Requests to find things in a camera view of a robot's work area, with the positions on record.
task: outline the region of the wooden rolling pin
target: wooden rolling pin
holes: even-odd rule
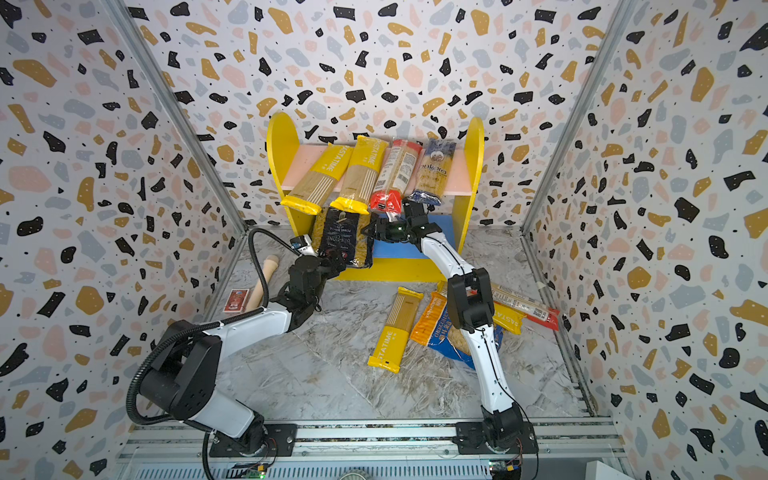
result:
[[[264,265],[261,267],[261,271],[264,273],[264,278],[266,279],[266,282],[270,282],[270,278],[272,278],[272,274],[275,273],[275,270],[277,270],[277,264],[279,263],[280,259],[277,258],[277,255],[269,255],[264,260]],[[257,280],[256,285],[253,286],[253,292],[250,294],[250,298],[248,299],[248,303],[245,306],[245,311],[250,312],[251,310],[255,310],[259,308],[261,305],[261,297],[264,296],[264,291],[261,287],[261,281]]]

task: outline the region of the red pasta package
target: red pasta package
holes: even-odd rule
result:
[[[402,193],[406,191],[422,146],[416,142],[397,139],[392,142],[389,156],[384,160],[379,179],[373,187],[371,209],[389,214],[402,212]]]

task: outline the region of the terrazzo patterned wallpaper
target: terrazzo patterned wallpaper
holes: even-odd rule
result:
[[[767,6],[638,2],[537,212],[638,478],[768,478]]]
[[[0,478],[107,478],[133,371],[233,228],[101,4],[0,15]]]
[[[616,2],[130,0],[248,223],[281,223],[266,127],[302,141],[488,135],[472,224],[528,211]]]

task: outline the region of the pink shelf board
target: pink shelf board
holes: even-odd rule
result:
[[[283,190],[293,190],[299,183],[299,180],[309,169],[315,164],[320,155],[326,149],[326,145],[300,145],[299,150],[296,152],[296,156],[293,158],[293,163],[283,179]],[[386,149],[384,158],[389,155],[389,149]],[[416,164],[418,169],[422,163],[421,158]],[[415,173],[411,176],[411,181],[406,188],[406,195],[413,191],[413,187],[416,182]],[[333,189],[335,192],[341,191],[341,186],[344,183],[344,176],[341,177],[339,183]],[[469,182],[469,172],[467,171],[467,160],[464,156],[463,150],[457,150],[453,156],[453,165],[451,171],[448,174],[448,182],[445,184],[445,195],[472,195],[472,184]]]

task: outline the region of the marble countertop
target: marble countertop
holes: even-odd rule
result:
[[[290,230],[274,230],[283,239]],[[287,281],[295,258],[264,235],[256,235],[261,261],[280,258],[270,281],[272,295]],[[522,251],[511,230],[470,230],[463,257],[483,266],[496,283],[538,298]],[[225,293],[251,288],[258,276],[247,247]],[[400,372],[368,366],[398,286],[425,293],[434,283],[326,283],[323,310],[299,329],[265,339],[222,360],[217,387],[268,419],[467,418],[481,415],[475,371],[463,362],[409,342]],[[217,305],[214,319],[226,302]],[[499,356],[510,389],[531,417],[588,416],[581,392],[568,377],[552,331],[524,320],[521,335],[505,333]]]

